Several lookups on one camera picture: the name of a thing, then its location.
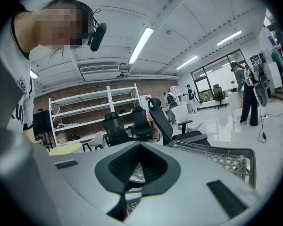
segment glossy floor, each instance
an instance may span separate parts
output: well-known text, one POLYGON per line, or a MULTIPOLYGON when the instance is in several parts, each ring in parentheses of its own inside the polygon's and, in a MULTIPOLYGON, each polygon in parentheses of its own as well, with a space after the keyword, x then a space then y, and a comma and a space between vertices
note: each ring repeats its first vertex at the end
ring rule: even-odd
POLYGON ((272 190, 283 173, 283 114, 278 117, 268 115, 283 113, 283 102, 274 100, 268 103, 268 107, 261 109, 262 115, 267 114, 263 120, 263 130, 267 136, 265 143, 257 141, 261 129, 260 119, 259 125, 252 127, 249 125, 249 114, 247 123, 240 124, 241 112, 242 109, 235 110, 236 123, 233 123, 229 107, 199 110, 197 114, 203 122, 199 130, 208 135, 211 146, 253 149, 257 163, 256 190, 264 195, 272 190))

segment red brick wall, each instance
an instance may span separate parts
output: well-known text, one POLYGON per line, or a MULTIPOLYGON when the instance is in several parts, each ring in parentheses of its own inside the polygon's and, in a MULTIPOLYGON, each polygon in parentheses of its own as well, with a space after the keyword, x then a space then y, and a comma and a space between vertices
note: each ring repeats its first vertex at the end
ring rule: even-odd
MULTIPOLYGON (((51 101, 65 98, 65 97, 70 97, 70 96, 75 96, 79 94, 84 94, 84 93, 90 93, 94 91, 100 91, 100 90, 106 90, 106 86, 110 86, 111 89, 117 89, 117 88, 124 88, 124 87, 133 87, 134 83, 136 83, 138 93, 140 96, 142 95, 151 95, 152 97, 160 99, 163 107, 166 107, 166 103, 164 101, 164 96, 163 93, 164 91, 167 91, 169 87, 171 86, 176 86, 177 81, 168 81, 168 80, 137 80, 137 81, 115 81, 111 83, 99 83, 99 84, 88 84, 84 86, 76 86, 76 87, 71 87, 71 88, 66 88, 66 89, 61 89, 57 90, 51 93, 48 93, 44 96, 37 97, 34 100, 34 110, 33 113, 39 112, 38 110, 43 108, 45 110, 48 110, 48 98, 50 97, 51 101)), ((124 100, 131 98, 131 95, 119 95, 119 96, 114 96, 113 100, 114 101, 119 101, 119 100, 124 100)), ((107 98, 99 98, 95 100, 90 100, 90 101, 85 101, 81 103, 76 103, 72 105, 66 105, 62 106, 61 112, 66 112, 66 111, 72 111, 75 109, 83 108, 83 107, 89 107, 93 105, 98 105, 98 104, 105 104, 107 103, 108 100, 107 98)), ((117 113, 120 112, 120 110, 127 110, 130 111, 133 108, 133 103, 132 104, 126 104, 126 105, 119 105, 115 106, 115 111, 117 113)), ((58 111, 58 107, 53 105, 52 106, 52 112, 56 113, 58 111)), ((87 121, 93 121, 97 120, 100 118, 104 117, 104 114, 108 113, 109 109, 100 109, 97 111, 92 111, 89 113, 83 113, 79 115, 74 115, 74 116, 69 116, 62 118, 63 123, 84 123, 87 121)), ((130 115, 126 115, 122 117, 124 120, 124 123, 130 123, 131 118, 130 115)), ((70 134, 78 134, 81 137, 94 133, 97 131, 103 130, 101 123, 95 123, 87 126, 82 126, 82 127, 77 127, 73 129, 68 129, 66 132, 68 135, 70 134)), ((54 142, 52 133, 50 133, 50 138, 51 141, 54 142)))

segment white table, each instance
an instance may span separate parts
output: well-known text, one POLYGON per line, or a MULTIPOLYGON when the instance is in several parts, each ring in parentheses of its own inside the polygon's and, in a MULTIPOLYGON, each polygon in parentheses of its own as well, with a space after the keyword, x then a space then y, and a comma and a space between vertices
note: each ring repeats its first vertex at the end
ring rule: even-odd
POLYGON ((232 111, 233 122, 236 123, 235 109, 243 108, 243 91, 228 92, 228 103, 232 111))

